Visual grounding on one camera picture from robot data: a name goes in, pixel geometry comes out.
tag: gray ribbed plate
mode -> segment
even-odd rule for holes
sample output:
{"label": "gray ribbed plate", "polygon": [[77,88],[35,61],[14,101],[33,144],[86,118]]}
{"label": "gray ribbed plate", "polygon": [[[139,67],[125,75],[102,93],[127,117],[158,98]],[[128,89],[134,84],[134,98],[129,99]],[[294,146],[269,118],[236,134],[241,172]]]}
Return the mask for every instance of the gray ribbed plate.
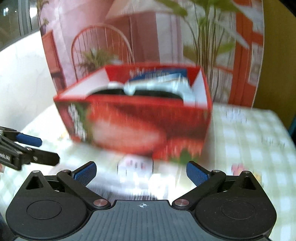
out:
{"label": "gray ribbed plate", "polygon": [[87,224],[62,241],[218,241],[203,231],[188,211],[167,201],[117,201],[95,211]]}

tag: chair backrest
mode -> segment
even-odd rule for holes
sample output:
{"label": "chair backrest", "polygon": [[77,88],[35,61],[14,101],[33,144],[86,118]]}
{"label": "chair backrest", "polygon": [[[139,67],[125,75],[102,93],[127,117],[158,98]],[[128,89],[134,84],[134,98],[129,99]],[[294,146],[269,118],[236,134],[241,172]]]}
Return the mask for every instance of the chair backrest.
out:
{"label": "chair backrest", "polygon": [[72,62],[77,81],[88,74],[80,64],[84,61],[83,54],[92,48],[106,50],[115,55],[119,62],[134,62],[129,41],[119,29],[104,23],[91,25],[81,30],[72,43]]}

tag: printed backdrop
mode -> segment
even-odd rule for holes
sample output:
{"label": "printed backdrop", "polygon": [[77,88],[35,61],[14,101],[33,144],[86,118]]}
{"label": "printed backdrop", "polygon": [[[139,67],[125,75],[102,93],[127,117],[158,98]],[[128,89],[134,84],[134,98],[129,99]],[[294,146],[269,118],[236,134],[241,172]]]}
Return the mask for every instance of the printed backdrop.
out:
{"label": "printed backdrop", "polygon": [[37,0],[57,91],[105,64],[205,69],[214,101],[252,106],[263,58],[261,0]]}

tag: metal screw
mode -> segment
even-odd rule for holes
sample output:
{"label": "metal screw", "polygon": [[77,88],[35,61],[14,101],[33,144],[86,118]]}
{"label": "metal screw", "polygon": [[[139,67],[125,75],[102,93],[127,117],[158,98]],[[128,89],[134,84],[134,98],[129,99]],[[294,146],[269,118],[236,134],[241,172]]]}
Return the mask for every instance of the metal screw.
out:
{"label": "metal screw", "polygon": [[189,204],[189,201],[186,199],[178,199],[175,201],[175,204],[179,207],[185,207]]}
{"label": "metal screw", "polygon": [[105,199],[97,199],[94,201],[94,205],[96,205],[97,207],[103,207],[106,206],[108,204],[108,201]]}

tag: open cardboard box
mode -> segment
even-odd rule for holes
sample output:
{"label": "open cardboard box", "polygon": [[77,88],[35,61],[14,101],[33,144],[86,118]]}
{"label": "open cardboard box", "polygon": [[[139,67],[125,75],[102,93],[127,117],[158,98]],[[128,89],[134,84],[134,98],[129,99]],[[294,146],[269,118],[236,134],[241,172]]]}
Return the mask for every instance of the open cardboard box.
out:
{"label": "open cardboard box", "polygon": [[[187,68],[194,106],[161,97],[92,95],[110,81],[125,83],[141,72],[173,67]],[[54,101],[74,141],[178,162],[199,157],[212,112],[203,70],[184,65],[105,66],[59,93]]]}

